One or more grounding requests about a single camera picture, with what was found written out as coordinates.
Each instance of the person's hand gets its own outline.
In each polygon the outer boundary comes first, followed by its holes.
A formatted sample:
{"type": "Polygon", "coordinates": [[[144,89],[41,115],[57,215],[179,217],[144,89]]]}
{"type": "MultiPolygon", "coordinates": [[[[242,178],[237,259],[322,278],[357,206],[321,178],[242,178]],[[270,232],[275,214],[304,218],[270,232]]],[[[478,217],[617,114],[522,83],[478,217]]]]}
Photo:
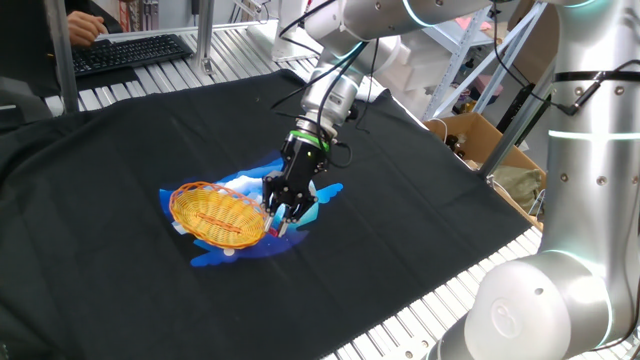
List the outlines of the person's hand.
{"type": "Polygon", "coordinates": [[[91,46],[98,35],[108,33],[103,25],[104,19],[99,16],[74,11],[67,16],[67,21],[71,45],[91,46]]]}

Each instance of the shelf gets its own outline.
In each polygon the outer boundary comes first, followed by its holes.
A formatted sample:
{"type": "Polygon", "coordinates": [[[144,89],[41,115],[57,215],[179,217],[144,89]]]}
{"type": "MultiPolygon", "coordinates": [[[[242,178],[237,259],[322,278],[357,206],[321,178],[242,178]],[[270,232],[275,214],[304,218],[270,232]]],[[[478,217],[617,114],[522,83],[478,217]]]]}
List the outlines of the shelf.
{"type": "MultiPolygon", "coordinates": [[[[442,24],[435,25],[433,27],[424,28],[427,35],[437,41],[445,49],[455,53],[460,48],[462,43],[462,36],[465,30],[455,20],[447,21],[442,24]]],[[[481,31],[475,34],[471,46],[482,46],[493,43],[493,38],[487,36],[481,31]]]]}

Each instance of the black keyboard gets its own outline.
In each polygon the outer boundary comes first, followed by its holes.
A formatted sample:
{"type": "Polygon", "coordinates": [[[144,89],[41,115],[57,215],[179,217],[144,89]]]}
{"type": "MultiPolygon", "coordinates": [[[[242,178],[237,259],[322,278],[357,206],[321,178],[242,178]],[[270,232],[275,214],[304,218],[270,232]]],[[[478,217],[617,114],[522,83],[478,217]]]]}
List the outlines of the black keyboard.
{"type": "Polygon", "coordinates": [[[73,49],[76,77],[190,56],[193,51],[176,35],[160,35],[73,49]]]}

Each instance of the wicker basket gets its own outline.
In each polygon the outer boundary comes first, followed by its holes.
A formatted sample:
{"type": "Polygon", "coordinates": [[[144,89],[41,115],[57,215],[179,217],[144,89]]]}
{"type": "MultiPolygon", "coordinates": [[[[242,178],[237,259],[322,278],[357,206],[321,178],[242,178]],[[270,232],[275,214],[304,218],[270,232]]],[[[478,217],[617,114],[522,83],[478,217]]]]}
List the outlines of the wicker basket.
{"type": "Polygon", "coordinates": [[[182,185],[171,194],[174,219],[198,239],[225,249],[253,246],[265,235],[260,205],[231,189],[206,182],[182,185]]]}

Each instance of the white wall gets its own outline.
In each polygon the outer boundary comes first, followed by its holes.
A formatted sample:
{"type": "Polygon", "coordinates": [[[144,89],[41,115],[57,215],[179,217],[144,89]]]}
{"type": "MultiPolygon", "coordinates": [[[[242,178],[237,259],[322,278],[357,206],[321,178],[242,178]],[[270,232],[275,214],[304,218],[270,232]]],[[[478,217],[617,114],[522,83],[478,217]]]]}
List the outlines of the white wall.
{"type": "Polygon", "coordinates": [[[118,8],[118,0],[93,0],[98,6],[111,14],[116,19],[120,19],[120,9],[118,8]]]}

